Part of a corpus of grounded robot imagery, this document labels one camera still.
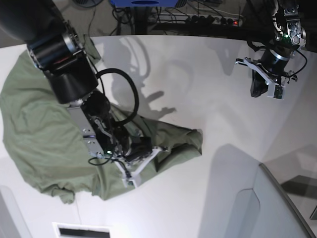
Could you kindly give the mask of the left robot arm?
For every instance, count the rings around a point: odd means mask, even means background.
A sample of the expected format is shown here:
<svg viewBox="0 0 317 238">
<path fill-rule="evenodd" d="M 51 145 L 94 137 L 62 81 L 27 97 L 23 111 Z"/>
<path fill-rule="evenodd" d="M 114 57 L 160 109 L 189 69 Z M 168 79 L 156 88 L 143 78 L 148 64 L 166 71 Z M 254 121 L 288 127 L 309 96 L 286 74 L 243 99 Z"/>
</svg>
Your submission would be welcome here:
<svg viewBox="0 0 317 238">
<path fill-rule="evenodd" d="M 245 57 L 236 59 L 236 64 L 252 70 L 250 94 L 257 98 L 262 94 L 283 100 L 285 84 L 297 81 L 297 74 L 307 65 L 308 59 L 300 52 L 306 46 L 306 32 L 301 25 L 299 5 L 295 0 L 276 0 L 271 13 L 274 38 L 270 41 L 248 39 L 248 46 L 254 52 L 263 51 L 258 60 Z M 285 67 L 294 53 L 300 54 L 304 65 L 298 71 L 285 71 Z"/>
</svg>

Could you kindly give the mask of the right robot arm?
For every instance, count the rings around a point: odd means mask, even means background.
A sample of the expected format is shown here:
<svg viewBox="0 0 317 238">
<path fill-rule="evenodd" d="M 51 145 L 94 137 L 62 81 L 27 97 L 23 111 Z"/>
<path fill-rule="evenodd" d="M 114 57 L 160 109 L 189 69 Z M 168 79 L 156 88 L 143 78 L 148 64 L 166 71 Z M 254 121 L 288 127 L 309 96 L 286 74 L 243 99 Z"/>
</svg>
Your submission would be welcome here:
<svg viewBox="0 0 317 238">
<path fill-rule="evenodd" d="M 116 68 L 94 72 L 75 29 L 51 0 L 1 1 L 0 27 L 26 43 L 31 60 L 48 79 L 58 102 L 68 105 L 92 156 L 89 163 L 102 166 L 113 162 L 125 185 L 139 186 L 141 171 L 165 147 L 154 147 L 149 137 L 134 136 L 125 127 L 139 108 L 131 77 Z M 108 73 L 125 78 L 134 95 L 133 112 L 121 121 L 113 118 L 108 98 L 97 88 L 101 77 Z"/>
</svg>

